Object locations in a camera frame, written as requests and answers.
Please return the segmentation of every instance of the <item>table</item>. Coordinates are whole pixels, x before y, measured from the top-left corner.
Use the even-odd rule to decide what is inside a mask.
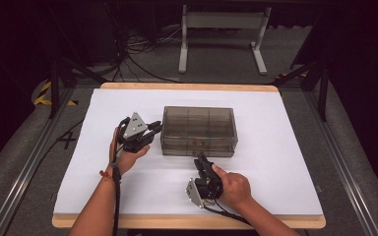
[[[123,116],[117,117],[121,113],[120,111],[118,111],[118,114],[112,115],[110,112],[100,114],[99,110],[111,109],[110,106],[121,103],[120,100],[111,102],[117,94],[124,95],[123,100],[133,103],[131,105],[125,103],[118,105],[118,107],[122,107],[124,114],[136,109],[147,123],[162,116],[163,99],[167,101],[167,105],[187,104],[192,106],[202,101],[206,105],[220,106],[227,104],[233,106],[239,139],[235,155],[231,158],[210,158],[210,161],[214,161],[228,171],[240,172],[249,178],[253,197],[289,227],[322,228],[325,226],[326,221],[318,197],[288,122],[282,99],[275,87],[111,83],[103,84],[101,89],[94,91],[78,145],[60,187],[52,219],[55,227],[71,227],[73,225],[75,218],[100,178],[97,172],[106,165],[105,157],[108,155],[108,144],[112,137],[113,128],[117,125],[116,123],[122,120]],[[142,94],[162,94],[162,96],[144,98]],[[251,97],[257,97],[260,100],[251,100]],[[242,104],[239,101],[243,99],[250,101],[245,100],[248,104],[244,102],[243,105],[237,105]],[[152,103],[141,103],[147,100],[152,101]],[[252,104],[256,106],[254,110],[250,109]],[[249,110],[252,115],[245,116],[246,112],[250,113]],[[260,113],[264,110],[268,110],[268,112],[262,114],[263,118],[257,118],[257,125],[248,126],[250,129],[262,129],[260,133],[263,135],[258,134],[257,130],[248,131],[247,128],[246,131],[243,122],[248,122],[251,117],[256,117],[257,112]],[[95,119],[100,117],[104,117],[104,120],[96,123]],[[266,127],[269,127],[269,125],[274,125],[269,124],[273,121],[280,122],[278,127],[267,129]],[[246,139],[250,135],[256,135],[257,139]],[[264,142],[267,143],[262,146],[257,145]],[[253,151],[250,151],[250,149],[261,152],[261,156],[267,158],[256,158],[256,154],[251,153]],[[254,162],[259,163],[259,166],[249,169],[252,166],[251,163]],[[82,167],[85,169],[78,172],[77,169]],[[275,173],[272,170],[275,167],[283,173]],[[190,203],[184,189],[191,177],[197,177],[197,170],[193,165],[192,157],[162,156],[159,136],[156,136],[148,156],[139,159],[133,169],[127,172],[122,179],[119,227],[154,229],[251,228],[236,220],[211,214]],[[272,203],[277,198],[281,198],[281,201]]]

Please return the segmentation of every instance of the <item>transparent plastic box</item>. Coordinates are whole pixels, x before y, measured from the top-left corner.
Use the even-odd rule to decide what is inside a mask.
[[[238,142],[232,108],[165,106],[163,155],[231,157]]]

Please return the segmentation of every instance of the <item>gray carpet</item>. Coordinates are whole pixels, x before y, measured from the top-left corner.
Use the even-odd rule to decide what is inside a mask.
[[[163,45],[150,53],[132,55],[133,59],[151,73],[182,83],[205,84],[248,84],[259,85],[271,82],[275,75],[288,72],[289,65],[310,29],[268,29],[262,44],[262,55],[268,75],[260,76],[249,48],[255,32],[242,30],[232,36],[225,36],[213,30],[201,30],[189,38],[188,66],[186,74],[179,74],[178,41]],[[129,59],[121,65],[122,77],[127,82],[139,79],[152,80],[153,77],[136,67]],[[113,78],[113,73],[106,76]],[[300,80],[289,82],[296,86]],[[76,106],[67,106],[50,136],[50,144],[65,131],[83,119],[89,107],[92,88],[97,84],[90,80],[80,80],[71,97],[78,100]],[[365,235],[354,207],[351,204],[342,179],[331,158],[317,119],[299,88],[281,88],[292,128],[309,168],[312,180],[322,190],[318,196],[327,219],[327,226],[320,230],[309,230],[309,235]],[[0,207],[10,192],[15,179],[21,172],[33,147],[39,138],[50,108],[38,105],[34,113],[20,127],[0,153]],[[378,225],[378,180],[373,174],[358,139],[347,119],[341,102],[333,88],[329,89],[327,106],[328,125],[346,160],[354,179],[358,182],[367,207]],[[72,138],[80,135],[81,126],[73,130]],[[55,145],[40,164],[22,203],[14,215],[7,235],[67,235],[68,230],[51,225],[51,217],[57,191],[64,172],[73,154],[76,142],[67,148],[65,142]],[[143,235],[166,235],[164,231],[141,231]],[[213,235],[213,232],[196,232],[196,235]]]

